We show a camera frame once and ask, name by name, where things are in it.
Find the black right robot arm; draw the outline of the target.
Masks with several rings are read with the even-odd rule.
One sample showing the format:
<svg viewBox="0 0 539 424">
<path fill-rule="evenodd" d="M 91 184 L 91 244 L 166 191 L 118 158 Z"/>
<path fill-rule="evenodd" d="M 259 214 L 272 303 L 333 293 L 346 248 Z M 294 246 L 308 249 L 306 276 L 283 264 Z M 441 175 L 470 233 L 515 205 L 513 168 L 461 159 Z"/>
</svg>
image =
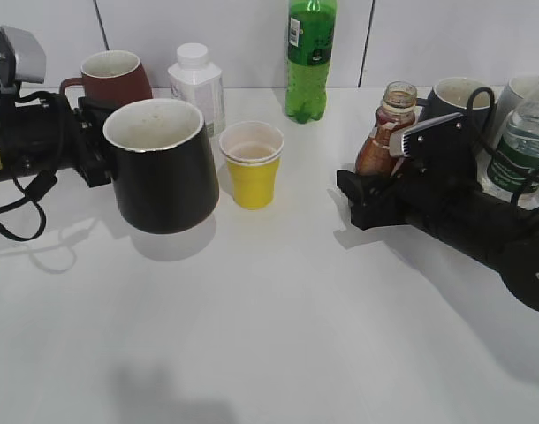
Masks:
<svg viewBox="0 0 539 424">
<path fill-rule="evenodd" d="M 390 178 L 338 170 L 337 186 L 355 227 L 411 225 L 496 271 L 517 300 L 539 312 L 539 208 L 514 207 L 470 178 L 428 170 Z"/>
</svg>

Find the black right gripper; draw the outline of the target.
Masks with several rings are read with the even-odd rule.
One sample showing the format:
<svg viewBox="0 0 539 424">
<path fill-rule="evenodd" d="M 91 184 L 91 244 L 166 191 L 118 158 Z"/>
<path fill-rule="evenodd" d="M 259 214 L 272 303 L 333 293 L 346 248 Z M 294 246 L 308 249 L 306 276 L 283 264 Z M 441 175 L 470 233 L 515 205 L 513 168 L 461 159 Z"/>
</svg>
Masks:
<svg viewBox="0 0 539 424">
<path fill-rule="evenodd" d="M 363 231 L 406 224 L 421 227 L 419 209 L 406 198 L 411 181 L 402 173 L 386 178 L 336 171 L 337 187 L 349 202 L 350 222 Z"/>
</svg>

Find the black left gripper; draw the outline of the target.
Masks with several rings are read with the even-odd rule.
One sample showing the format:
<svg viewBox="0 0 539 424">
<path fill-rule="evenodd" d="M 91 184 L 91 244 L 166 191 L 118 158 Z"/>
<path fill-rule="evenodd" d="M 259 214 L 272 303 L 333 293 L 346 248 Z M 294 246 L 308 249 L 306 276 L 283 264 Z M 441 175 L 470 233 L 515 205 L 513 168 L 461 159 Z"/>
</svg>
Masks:
<svg viewBox="0 0 539 424">
<path fill-rule="evenodd" d="M 74 116 L 78 135 L 74 141 L 74 169 L 90 188 L 105 186 L 111 181 L 110 154 L 102 129 L 106 119 L 115 111 L 113 102 L 88 96 L 78 99 Z"/>
</svg>

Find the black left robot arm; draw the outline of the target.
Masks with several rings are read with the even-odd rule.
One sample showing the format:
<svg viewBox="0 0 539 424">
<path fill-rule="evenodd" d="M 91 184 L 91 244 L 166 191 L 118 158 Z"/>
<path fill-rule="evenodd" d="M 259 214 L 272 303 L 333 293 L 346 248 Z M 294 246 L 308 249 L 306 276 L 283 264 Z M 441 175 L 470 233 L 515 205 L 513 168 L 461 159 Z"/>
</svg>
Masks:
<svg viewBox="0 0 539 424">
<path fill-rule="evenodd" d="M 73 108 L 65 95 L 46 91 L 0 94 L 0 182 L 72 168 L 89 187 L 109 184 L 102 127 L 117 108 L 86 96 Z"/>
</svg>

